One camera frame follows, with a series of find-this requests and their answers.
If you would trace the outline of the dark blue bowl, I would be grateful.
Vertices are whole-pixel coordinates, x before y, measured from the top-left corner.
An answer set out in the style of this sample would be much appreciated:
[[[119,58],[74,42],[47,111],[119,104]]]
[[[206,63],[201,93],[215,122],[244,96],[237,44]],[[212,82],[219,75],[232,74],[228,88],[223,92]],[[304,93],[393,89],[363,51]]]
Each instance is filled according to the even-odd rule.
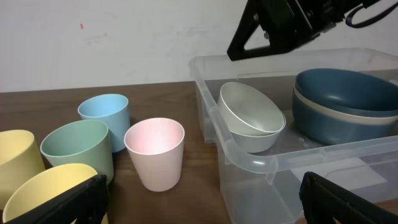
[[[397,116],[397,85],[350,70],[316,68],[296,76],[306,99],[342,113],[385,118]]]
[[[323,115],[293,96],[292,113],[296,127],[308,137],[325,144],[343,144],[388,136],[397,122],[358,124]]]

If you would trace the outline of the white small bowl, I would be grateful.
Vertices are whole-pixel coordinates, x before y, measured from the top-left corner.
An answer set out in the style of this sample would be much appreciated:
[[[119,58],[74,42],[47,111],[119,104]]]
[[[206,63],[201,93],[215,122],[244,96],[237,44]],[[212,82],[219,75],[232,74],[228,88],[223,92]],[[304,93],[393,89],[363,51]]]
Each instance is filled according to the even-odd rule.
[[[221,86],[218,109],[230,131],[266,136],[282,130],[284,117],[276,104],[259,90],[240,83]]]

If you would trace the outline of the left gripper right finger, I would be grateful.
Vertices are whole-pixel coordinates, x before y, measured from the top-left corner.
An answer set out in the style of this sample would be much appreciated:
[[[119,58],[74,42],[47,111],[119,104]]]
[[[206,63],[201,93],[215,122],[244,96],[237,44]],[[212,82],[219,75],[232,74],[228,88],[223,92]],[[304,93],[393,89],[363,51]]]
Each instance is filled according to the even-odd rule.
[[[307,223],[397,224],[397,215],[314,172],[304,174],[299,197]]]

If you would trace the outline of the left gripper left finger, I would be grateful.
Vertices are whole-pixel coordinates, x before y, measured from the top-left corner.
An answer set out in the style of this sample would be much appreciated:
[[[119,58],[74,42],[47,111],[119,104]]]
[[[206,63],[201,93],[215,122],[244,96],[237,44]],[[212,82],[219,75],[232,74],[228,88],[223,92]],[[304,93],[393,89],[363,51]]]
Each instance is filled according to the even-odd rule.
[[[6,224],[100,224],[108,209],[106,176],[96,174]]]

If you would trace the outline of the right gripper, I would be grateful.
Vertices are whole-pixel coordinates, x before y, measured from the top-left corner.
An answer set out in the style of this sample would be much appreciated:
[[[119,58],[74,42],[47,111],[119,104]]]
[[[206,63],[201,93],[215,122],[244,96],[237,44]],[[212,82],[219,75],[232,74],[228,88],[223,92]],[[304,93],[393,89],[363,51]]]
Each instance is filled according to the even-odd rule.
[[[359,29],[382,19],[382,13],[357,24],[354,15],[375,4],[355,0],[248,0],[228,47],[232,61],[290,52],[345,21]],[[246,50],[245,44],[258,27],[268,35],[269,45]]]

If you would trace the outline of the light grey small bowl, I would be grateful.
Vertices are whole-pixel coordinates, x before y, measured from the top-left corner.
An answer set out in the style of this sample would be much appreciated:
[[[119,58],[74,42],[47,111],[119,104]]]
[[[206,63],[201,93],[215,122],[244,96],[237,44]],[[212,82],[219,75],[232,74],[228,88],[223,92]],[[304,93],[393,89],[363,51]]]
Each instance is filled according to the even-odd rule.
[[[280,133],[285,128],[286,118],[284,114],[282,116],[284,119],[282,129],[276,133],[266,136],[248,136],[244,134],[237,134],[231,131],[231,135],[241,151],[248,153],[258,153],[266,151],[274,145]]]

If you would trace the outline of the beige large bowl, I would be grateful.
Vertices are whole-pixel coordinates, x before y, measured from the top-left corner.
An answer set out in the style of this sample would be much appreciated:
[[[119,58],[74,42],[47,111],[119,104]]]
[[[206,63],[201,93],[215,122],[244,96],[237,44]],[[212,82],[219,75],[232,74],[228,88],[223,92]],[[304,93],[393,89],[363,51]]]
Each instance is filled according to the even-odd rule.
[[[358,124],[367,124],[367,125],[382,125],[382,124],[395,123],[397,121],[397,116],[383,117],[383,118],[358,116],[358,115],[343,113],[340,111],[326,108],[324,106],[321,106],[319,104],[316,104],[316,103],[308,100],[301,93],[299,93],[299,91],[296,89],[296,87],[294,87],[294,95],[302,103],[304,103],[311,109],[314,109],[315,111],[317,111],[323,115],[329,116],[331,118],[339,119],[342,121],[347,121],[350,123],[358,123]]]

